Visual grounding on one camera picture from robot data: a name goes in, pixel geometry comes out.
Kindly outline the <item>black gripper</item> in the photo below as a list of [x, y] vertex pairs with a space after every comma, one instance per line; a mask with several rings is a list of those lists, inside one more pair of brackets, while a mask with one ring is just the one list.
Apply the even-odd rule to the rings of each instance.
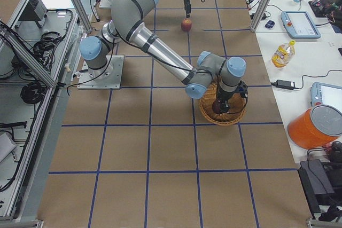
[[228, 100], [233, 97], [235, 92], [227, 92], [222, 89], [218, 89], [216, 93], [215, 101], [215, 113], [221, 113], [221, 103], [223, 103], [223, 112], [229, 113], [230, 105]]
[[183, 0], [183, 3], [184, 3], [184, 8], [187, 9], [185, 10], [185, 16], [189, 18], [191, 14], [191, 0]]

